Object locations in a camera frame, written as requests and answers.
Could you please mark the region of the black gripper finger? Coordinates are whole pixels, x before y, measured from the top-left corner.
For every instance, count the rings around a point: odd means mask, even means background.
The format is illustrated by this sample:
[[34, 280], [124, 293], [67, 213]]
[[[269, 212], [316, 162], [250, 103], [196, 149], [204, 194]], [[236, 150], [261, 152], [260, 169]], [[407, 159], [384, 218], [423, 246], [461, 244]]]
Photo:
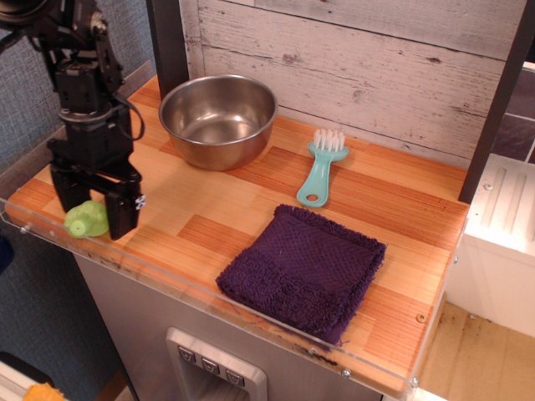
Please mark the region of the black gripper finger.
[[74, 172], [58, 165], [50, 166], [54, 188], [65, 212], [91, 199], [88, 176], [84, 172]]
[[119, 240], [137, 227], [140, 214], [140, 192], [111, 191], [104, 196], [110, 237]]

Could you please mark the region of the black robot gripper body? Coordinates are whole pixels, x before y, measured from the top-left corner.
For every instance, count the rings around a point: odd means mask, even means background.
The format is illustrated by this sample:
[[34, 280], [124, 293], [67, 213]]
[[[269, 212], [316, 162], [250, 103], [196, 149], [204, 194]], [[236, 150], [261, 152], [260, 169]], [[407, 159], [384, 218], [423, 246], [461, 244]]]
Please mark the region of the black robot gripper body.
[[145, 133], [140, 124], [133, 135], [130, 114], [139, 114], [133, 104], [107, 104], [103, 110], [79, 114], [63, 110], [59, 117], [65, 123], [65, 140], [50, 140], [51, 165], [84, 172], [90, 191], [101, 194], [140, 192], [140, 173], [129, 162], [134, 142]]

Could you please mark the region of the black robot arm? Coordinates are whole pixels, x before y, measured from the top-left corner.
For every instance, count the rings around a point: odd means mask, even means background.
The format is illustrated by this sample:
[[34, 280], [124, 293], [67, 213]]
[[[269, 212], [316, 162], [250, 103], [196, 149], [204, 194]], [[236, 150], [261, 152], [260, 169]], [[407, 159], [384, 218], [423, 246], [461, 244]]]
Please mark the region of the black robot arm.
[[135, 106], [119, 92], [123, 67], [108, 23], [95, 1], [3, 1], [6, 50], [27, 37], [43, 55], [66, 137], [47, 143], [51, 176], [62, 207], [71, 212], [92, 192], [104, 196], [109, 233], [118, 240], [136, 228], [145, 204], [141, 175], [130, 163]]

